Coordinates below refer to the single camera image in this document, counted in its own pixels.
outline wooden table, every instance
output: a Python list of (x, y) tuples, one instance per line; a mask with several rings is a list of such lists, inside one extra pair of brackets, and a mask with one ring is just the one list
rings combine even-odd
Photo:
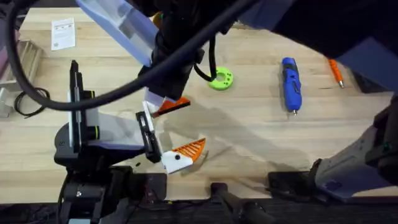
[[(52, 52), (51, 20), (70, 17), (75, 18), (76, 47)], [(31, 9), (21, 35), (44, 49), (34, 85), (48, 89), (55, 100), (66, 101), (72, 59), (80, 64), (85, 88), (97, 94), (136, 78), (141, 67), (79, 8)], [(300, 70), (303, 106), (296, 117), (287, 114), (280, 94), (283, 57), (295, 58)], [(265, 30), (219, 35), (216, 61), (233, 71), (233, 86), (215, 91), (193, 73), (184, 92), (192, 105), (156, 122), (165, 149), (207, 138), (206, 159), (169, 176), (169, 199), (205, 198), (214, 181), (228, 183), (240, 197), (269, 197), (263, 186), (268, 172), (308, 170), (315, 159), (344, 149), (391, 98), (390, 93), (360, 93), (346, 70), (346, 88), (340, 89), (325, 57)], [(201, 68), (208, 70), (206, 60)], [(142, 96), (140, 91), (99, 110), (134, 119)], [(36, 107), (26, 100), (22, 109)], [(53, 110), (0, 120), (0, 203), (56, 201), (65, 169), (53, 161), (53, 141), (66, 122), (66, 113)], [(163, 172), (162, 164), (153, 165), (144, 156), (122, 164), (138, 162), (138, 172)], [(362, 195), (380, 194), (398, 195), (395, 188)]]

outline black cable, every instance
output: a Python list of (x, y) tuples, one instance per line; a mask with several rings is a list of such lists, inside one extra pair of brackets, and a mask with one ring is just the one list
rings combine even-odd
[(130, 218), (132, 217), (132, 215), (134, 214), (134, 212), (137, 210), (139, 204), (142, 202), (142, 199), (143, 199), (143, 198), (141, 198), (141, 200), (140, 200), (139, 202), (137, 202), (136, 206), (132, 209), (132, 211), (130, 212), (130, 214), (127, 216), (126, 222), (125, 222), (124, 224), (128, 224), (128, 223), (129, 223)]
[[(47, 90), (45, 90), (45, 89), (43, 89), (43, 88), (35, 88), (35, 89), (36, 89), (37, 91), (41, 91), (42, 93), (44, 93), (44, 95), (45, 95), (46, 98), (50, 99), (50, 93), (49, 93)], [(26, 93), (23, 91), (23, 92), (20, 93), (20, 94), (15, 98), (15, 100), (14, 100), (14, 109), (15, 109), (15, 111), (16, 111), (17, 113), (19, 113), (19, 114), (25, 116), (25, 119), (26, 119), (26, 118), (30, 118), (31, 116), (35, 116), (35, 115), (41, 113), (41, 112), (45, 109), (45, 106), (41, 106), (39, 109), (37, 109), (37, 110), (34, 111), (34, 112), (31, 112), (31, 113), (23, 113), (23, 112), (20, 110), (20, 104), (21, 104), (21, 101), (22, 101), (22, 99), (23, 99), (23, 97), (24, 97), (25, 95), (26, 95)]]
[(17, 46), (15, 40), (14, 24), (16, 22), (17, 13), (20, 9), (26, 8), (37, 0), (20, 0), (15, 1), (14, 7), (11, 8), (7, 15), (6, 21), (6, 47), (8, 53), (8, 60), (12, 68), (12, 72), (18, 81), (21, 88), (36, 102), (45, 107), (61, 110), (61, 111), (73, 111), (73, 110), (86, 110), (95, 108), (122, 97), (130, 95), (137, 90), (140, 90), (151, 80), (163, 77), (171, 71), (171, 69), (181, 65), (185, 60), (186, 55), (191, 54), (196, 49), (199, 49), (207, 40), (214, 37), (216, 33), (225, 27), (226, 24), (237, 18), (244, 11), (249, 9), (258, 0), (237, 0), (229, 8), (223, 11), (218, 17), (216, 17), (211, 23), (203, 28), (197, 35), (192, 37), (187, 43), (177, 49), (171, 56), (167, 57), (163, 62), (154, 66), (147, 73), (139, 76), (135, 80), (103, 95), (97, 96), (89, 100), (81, 100), (74, 103), (65, 103), (59, 101), (53, 101), (43, 97), (39, 94), (32, 84), (29, 83), (26, 78), (24, 71), (17, 54)]
[(215, 57), (215, 49), (216, 49), (216, 37), (212, 37), (209, 41), (209, 64), (210, 64), (210, 74), (211, 77), (203, 73), (197, 64), (193, 65), (193, 69), (195, 69), (196, 73), (202, 77), (202, 79), (212, 82), (217, 78), (217, 68), (216, 68), (216, 57)]

